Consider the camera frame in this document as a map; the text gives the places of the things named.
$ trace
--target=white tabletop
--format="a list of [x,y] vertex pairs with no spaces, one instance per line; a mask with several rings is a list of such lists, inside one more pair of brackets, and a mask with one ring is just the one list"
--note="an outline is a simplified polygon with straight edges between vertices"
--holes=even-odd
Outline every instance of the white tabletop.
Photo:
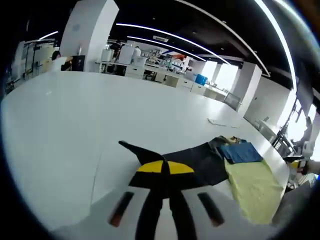
[[272,125],[264,120],[259,120],[259,123],[262,124],[264,128],[267,128],[271,133],[274,135],[277,135],[277,133],[280,131],[280,127],[276,125]]
[[[240,128],[207,118],[233,119]],[[229,106],[139,79],[44,73],[5,97],[2,124],[13,178],[49,230],[77,223],[91,202],[129,183],[140,164],[119,140],[166,154],[237,136],[252,142],[281,186],[289,176],[270,143]],[[214,188],[232,197],[227,180]]]
[[223,95],[223,96],[227,96],[227,95],[228,95],[228,93],[226,93],[226,92],[224,92],[224,91],[222,91],[222,90],[220,90],[220,89],[218,89],[218,88],[216,88],[216,87],[210,86],[210,85],[208,85],[208,84],[205,84],[204,86],[205,86],[207,89],[216,92],[217,94],[221,94],[221,95]]

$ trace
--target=chair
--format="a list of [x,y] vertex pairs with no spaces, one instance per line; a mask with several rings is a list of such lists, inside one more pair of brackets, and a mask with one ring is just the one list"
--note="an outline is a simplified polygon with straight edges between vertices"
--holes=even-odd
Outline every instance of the chair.
[[233,110],[238,111],[240,100],[241,100],[240,97],[233,95],[232,93],[229,92],[225,96],[223,102],[227,104],[229,107],[231,107]]

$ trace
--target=ceiling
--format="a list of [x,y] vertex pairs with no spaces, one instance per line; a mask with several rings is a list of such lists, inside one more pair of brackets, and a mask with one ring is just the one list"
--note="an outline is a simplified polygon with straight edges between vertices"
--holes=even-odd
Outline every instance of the ceiling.
[[[163,30],[183,38],[191,40],[221,56],[232,56],[256,63],[261,67],[256,57],[249,49],[231,32],[221,24],[202,12],[174,0],[145,1],[145,0],[114,0],[119,6],[116,23],[141,25]],[[267,16],[254,0],[186,0],[209,14],[224,21],[234,30],[261,59],[267,67],[275,67],[290,72],[287,57],[279,37]],[[59,31],[54,37],[59,43],[69,15],[77,0],[64,1],[58,8],[41,9],[35,8],[30,13],[28,32],[25,40],[40,38],[48,33]],[[282,10],[272,0],[264,0],[276,18],[288,47],[292,54],[293,62],[298,66],[301,62],[309,71],[308,79],[313,87],[320,92],[319,66],[310,57],[311,50],[305,44],[304,36],[301,36],[294,24],[283,14]],[[168,38],[167,44],[183,49],[196,55],[209,54],[208,52],[162,33],[139,29],[135,27],[114,25],[111,39],[126,40],[127,36],[145,39],[153,39],[153,35]],[[241,66],[241,62],[230,61],[232,64]],[[273,81],[285,86],[292,87],[292,81],[272,70]]]

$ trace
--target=white column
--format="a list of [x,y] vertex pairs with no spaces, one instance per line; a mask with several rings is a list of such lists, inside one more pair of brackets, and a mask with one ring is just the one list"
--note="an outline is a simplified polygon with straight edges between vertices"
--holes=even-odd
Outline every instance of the white column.
[[78,1],[64,29],[61,55],[76,55],[81,45],[84,71],[94,72],[95,61],[101,57],[118,11],[114,0]]
[[238,114],[245,115],[258,87],[262,70],[253,63],[244,62],[240,76],[236,82],[232,94],[241,99]]
[[222,64],[217,64],[216,67],[215,67],[215,70],[214,70],[214,73],[213,73],[213,76],[212,76],[212,79],[211,79],[211,83],[214,84],[217,77],[218,77],[218,74],[219,74],[219,71],[221,69],[221,66]]
[[189,65],[189,62],[190,62],[190,57],[189,56],[186,56],[185,60],[184,60],[184,64],[183,64],[183,67],[182,67],[182,71],[186,71],[188,65]]
[[233,93],[233,91],[235,90],[235,87],[236,87],[237,82],[238,82],[239,77],[240,77],[241,70],[242,70],[242,69],[239,68],[238,71],[236,72],[236,75],[235,75],[235,78],[234,78],[232,87],[231,87],[231,89],[230,89],[230,93]]

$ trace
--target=window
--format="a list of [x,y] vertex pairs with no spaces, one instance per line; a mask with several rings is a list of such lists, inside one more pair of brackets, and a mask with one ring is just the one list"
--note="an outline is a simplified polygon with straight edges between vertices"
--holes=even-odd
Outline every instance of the window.
[[227,89],[229,91],[235,81],[237,71],[238,66],[222,64],[214,83],[219,89]]
[[283,111],[281,113],[281,116],[277,122],[278,126],[282,127],[283,125],[285,125],[285,123],[291,113],[291,110],[295,104],[296,98],[297,98],[297,96],[296,96],[295,91],[291,90],[289,93],[289,96],[286,100],[286,103],[285,103],[285,106],[284,106]]
[[297,100],[295,111],[289,120],[287,129],[288,138],[293,139],[295,142],[299,141],[304,136],[304,132],[307,129],[306,123],[306,115],[301,108],[299,100]]
[[[320,115],[319,114],[316,114],[312,124],[315,129],[319,129],[319,124],[320,124]],[[312,159],[316,162],[320,162],[320,134],[319,133],[318,133],[318,136],[316,137],[312,157],[310,157],[310,159]]]
[[309,113],[308,113],[308,117],[310,117],[311,122],[313,122],[315,120],[316,111],[317,111],[316,106],[312,104],[310,109],[309,109]]
[[211,82],[212,77],[214,76],[217,64],[216,61],[206,61],[204,64],[201,75],[207,77],[209,82]]

